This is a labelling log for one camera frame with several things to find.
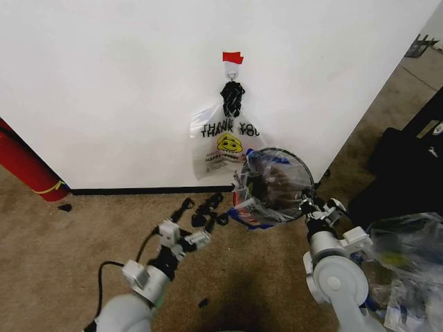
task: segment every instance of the plastic bag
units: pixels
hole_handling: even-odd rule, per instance
[[[276,148],[251,151],[246,158],[241,174],[235,175],[234,207],[228,214],[249,228],[267,228],[300,217],[302,192],[314,193],[307,166]]]
[[[265,147],[257,127],[240,111],[226,117],[222,104],[196,113],[191,118],[192,159],[195,176],[203,178],[214,172],[233,173],[246,161],[249,149]]]
[[[443,284],[443,218],[420,213],[377,221],[368,228],[372,256],[400,277]]]
[[[443,329],[443,286],[395,279],[384,326],[396,332],[440,332]]]

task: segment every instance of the baseboard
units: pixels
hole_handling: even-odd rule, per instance
[[[71,193],[73,195],[189,194],[200,192],[232,192],[233,189],[234,185],[213,185],[208,187],[71,189]]]

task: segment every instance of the black object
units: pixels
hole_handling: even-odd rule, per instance
[[[222,201],[223,195],[220,192],[213,194],[209,199],[206,199],[205,202],[197,208],[195,214],[192,215],[191,225],[193,227],[202,227],[210,222],[208,229],[212,231],[215,219],[217,218],[217,213],[215,213],[214,210],[217,209]]]
[[[102,274],[103,274],[103,268],[106,265],[114,265],[123,267],[124,264],[118,263],[117,261],[104,261],[100,264],[100,267],[98,268],[98,305],[97,305],[97,311],[96,316],[98,317],[99,314],[102,312],[102,303],[103,303],[103,282],[102,282]]]
[[[208,306],[208,304],[209,304],[208,298],[202,299],[199,303],[199,308],[205,308]]]
[[[420,40],[419,34],[406,52],[405,57],[420,57],[430,45],[432,46],[438,42],[438,40],[434,40],[433,38],[431,40],[426,40],[428,36],[429,35],[426,35]]]
[[[64,204],[64,205],[59,206],[58,209],[61,211],[69,212],[72,210],[72,205],[71,204]]]
[[[145,251],[145,247],[149,240],[155,235],[159,233],[159,227],[155,226],[154,229],[145,237],[143,240],[143,243],[140,246],[140,249],[138,249],[136,262],[138,263],[140,261],[141,255],[143,254],[143,251]]]
[[[222,201],[222,193],[218,192],[216,194],[213,194],[209,199],[206,199],[205,203],[201,204],[195,212],[196,214],[209,214],[209,212],[217,209]]]
[[[181,207],[172,214],[171,221],[173,223],[177,223],[179,221],[179,219],[181,218],[183,212],[185,212],[185,210],[192,209],[194,204],[195,204],[194,201],[192,199],[190,199],[189,197],[187,199],[185,199],[183,201],[183,203],[181,204]]]
[[[349,204],[356,225],[366,229],[393,216],[443,213],[443,133],[433,135],[434,126],[417,137],[432,120],[443,121],[443,88],[402,131],[383,133],[368,163],[377,178]]]
[[[223,96],[223,111],[227,118],[231,116],[236,118],[240,115],[242,95],[245,92],[242,85],[238,82],[230,81],[226,83],[220,94]]]
[[[229,216],[227,213],[220,214],[215,221],[221,226],[226,226],[229,223]]]
[[[217,213],[216,212],[209,212],[209,220],[205,225],[204,230],[206,232],[208,232],[209,234],[213,232],[214,230],[214,225],[215,225],[215,220],[217,218]]]
[[[206,222],[206,216],[202,214],[194,214],[191,218],[192,227],[203,227],[205,226]]]

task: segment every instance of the gray floor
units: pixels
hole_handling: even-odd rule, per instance
[[[371,180],[365,163],[386,127],[401,129],[443,85],[443,55],[403,59],[331,165],[320,195],[347,203]],[[0,169],[0,322],[4,331],[79,331],[97,304],[101,261],[133,258],[151,228],[187,195],[76,196],[57,210]],[[202,202],[208,194],[193,194]],[[224,206],[230,197],[225,194]],[[189,226],[190,213],[183,218]],[[154,331],[336,332],[336,318],[311,298],[301,222],[248,232],[231,221],[177,271]],[[155,253],[150,244],[144,260]],[[118,269],[104,278],[105,301],[128,291]],[[198,303],[209,299],[200,309]]]

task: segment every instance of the small black object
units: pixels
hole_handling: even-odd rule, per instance
[[[64,205],[59,206],[58,209],[61,211],[69,212],[72,210],[72,205],[71,204],[64,204]]]
[[[219,204],[223,201],[222,193],[218,192],[213,194],[205,203],[201,204],[197,210],[196,214],[209,214],[209,212],[215,210]]]
[[[215,220],[219,225],[226,226],[229,222],[229,216],[227,213],[223,213],[220,214]]]
[[[199,308],[205,308],[206,306],[208,306],[208,304],[209,304],[208,298],[202,299],[199,303]]]
[[[206,217],[202,214],[194,214],[191,218],[191,225],[193,227],[205,226],[206,222],[207,222]]]
[[[173,223],[177,223],[181,218],[183,212],[185,212],[185,210],[191,209],[193,206],[194,206],[194,201],[188,197],[183,201],[181,207],[172,214],[171,221]]]
[[[231,116],[236,118],[240,115],[242,95],[245,92],[243,86],[238,82],[230,81],[226,83],[220,94],[223,96],[223,111],[227,118]]]
[[[217,213],[216,212],[209,212],[209,220],[205,225],[205,231],[209,234],[213,232],[215,220],[217,219]]]

